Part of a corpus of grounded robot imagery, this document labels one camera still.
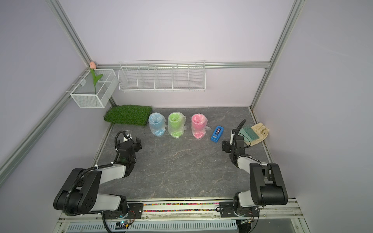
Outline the blue tape dispenser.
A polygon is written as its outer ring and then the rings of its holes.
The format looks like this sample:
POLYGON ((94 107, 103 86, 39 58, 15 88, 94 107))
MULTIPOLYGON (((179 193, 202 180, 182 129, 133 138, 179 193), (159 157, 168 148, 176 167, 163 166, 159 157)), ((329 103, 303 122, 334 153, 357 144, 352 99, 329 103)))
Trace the blue tape dispenser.
POLYGON ((211 141, 217 143, 219 139, 221 138, 223 134, 224 128, 221 126, 217 126, 216 129, 214 130, 212 136, 211 136, 211 141))

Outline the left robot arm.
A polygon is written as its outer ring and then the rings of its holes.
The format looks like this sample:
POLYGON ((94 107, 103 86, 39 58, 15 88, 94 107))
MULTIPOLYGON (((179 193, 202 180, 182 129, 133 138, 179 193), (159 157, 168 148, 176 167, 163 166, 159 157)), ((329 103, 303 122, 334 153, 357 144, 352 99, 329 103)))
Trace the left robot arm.
POLYGON ((73 169, 53 201, 55 210, 67 216, 113 214, 126 217, 127 199, 122 195, 101 194, 100 185, 128 177, 137 162, 136 152, 142 149, 141 139, 130 131, 119 131, 114 139, 116 157, 106 165, 73 169))

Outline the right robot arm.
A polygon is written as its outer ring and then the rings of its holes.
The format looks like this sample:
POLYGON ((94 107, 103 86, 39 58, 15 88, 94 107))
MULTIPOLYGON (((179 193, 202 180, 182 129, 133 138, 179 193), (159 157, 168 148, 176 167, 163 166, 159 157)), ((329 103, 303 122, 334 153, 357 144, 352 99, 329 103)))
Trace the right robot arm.
POLYGON ((230 141, 222 142, 222 150, 229 153, 232 164, 247 172, 250 178, 250 189, 234 196, 233 208, 241 211, 256 206, 286 205, 288 193, 279 165, 261 162, 245 152, 259 139, 252 127, 247 128, 247 133, 241 131, 245 123, 246 119, 231 131, 230 141))

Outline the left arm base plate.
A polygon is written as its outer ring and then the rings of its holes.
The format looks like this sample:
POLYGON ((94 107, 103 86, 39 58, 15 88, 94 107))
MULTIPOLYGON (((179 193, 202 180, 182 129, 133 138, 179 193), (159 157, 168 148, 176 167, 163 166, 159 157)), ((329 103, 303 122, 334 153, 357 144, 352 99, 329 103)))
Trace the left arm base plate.
POLYGON ((110 220, 122 219, 141 219, 144 204, 142 203, 128 203, 124 211, 104 211, 104 218, 110 220))

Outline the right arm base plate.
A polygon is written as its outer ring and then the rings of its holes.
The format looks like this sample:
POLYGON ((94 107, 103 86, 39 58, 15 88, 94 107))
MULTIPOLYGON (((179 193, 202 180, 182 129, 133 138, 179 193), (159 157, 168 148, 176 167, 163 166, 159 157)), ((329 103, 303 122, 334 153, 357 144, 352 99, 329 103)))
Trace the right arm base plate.
POLYGON ((221 217, 259 217, 258 207, 241 207, 233 201, 220 202, 216 211, 221 217))

